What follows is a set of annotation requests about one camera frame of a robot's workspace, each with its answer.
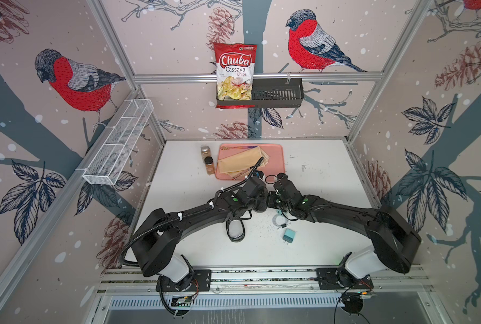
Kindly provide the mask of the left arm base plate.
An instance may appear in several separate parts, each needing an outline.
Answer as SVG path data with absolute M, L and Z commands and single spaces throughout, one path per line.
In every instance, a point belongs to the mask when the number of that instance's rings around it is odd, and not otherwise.
M 170 279 L 162 276 L 158 280 L 155 291 L 160 289 L 163 293 L 187 293 L 187 292 L 209 292 L 212 281 L 212 270 L 197 269 L 191 272 L 193 276 L 187 275 L 182 282 L 174 283 Z

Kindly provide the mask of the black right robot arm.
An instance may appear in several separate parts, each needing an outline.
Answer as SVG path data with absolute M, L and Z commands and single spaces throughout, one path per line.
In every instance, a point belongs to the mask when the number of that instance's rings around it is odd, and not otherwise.
M 298 220 L 339 226 L 370 239 L 371 245 L 348 252 L 336 268 L 336 281 L 354 288 L 363 278 L 385 269 L 408 274 L 421 244 L 421 237 L 392 207 L 360 208 L 302 195 L 286 174 L 280 173 L 269 192 L 267 206 Z

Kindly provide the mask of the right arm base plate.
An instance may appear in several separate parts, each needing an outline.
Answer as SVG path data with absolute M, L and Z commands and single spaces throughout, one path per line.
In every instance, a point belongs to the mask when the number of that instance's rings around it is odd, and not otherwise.
M 372 290 L 374 285 L 369 275 L 358 279 L 344 269 L 336 267 L 323 267 L 316 269 L 316 281 L 319 282 L 320 290 Z

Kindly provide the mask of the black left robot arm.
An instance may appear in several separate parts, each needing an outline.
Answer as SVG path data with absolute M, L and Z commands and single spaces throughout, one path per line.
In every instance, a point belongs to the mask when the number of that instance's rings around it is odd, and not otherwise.
M 250 220 L 253 212 L 261 213 L 268 207 L 266 183 L 257 175 L 263 161 L 259 158 L 243 181 L 218 190 L 206 204 L 179 212 L 152 211 L 122 248 L 120 264 L 140 268 L 146 278 L 158 275 L 169 279 L 177 290 L 186 290 L 195 272 L 185 256 L 174 253 L 176 246 L 187 236 L 222 223 L 228 239 L 241 242 L 246 235 L 243 222 Z

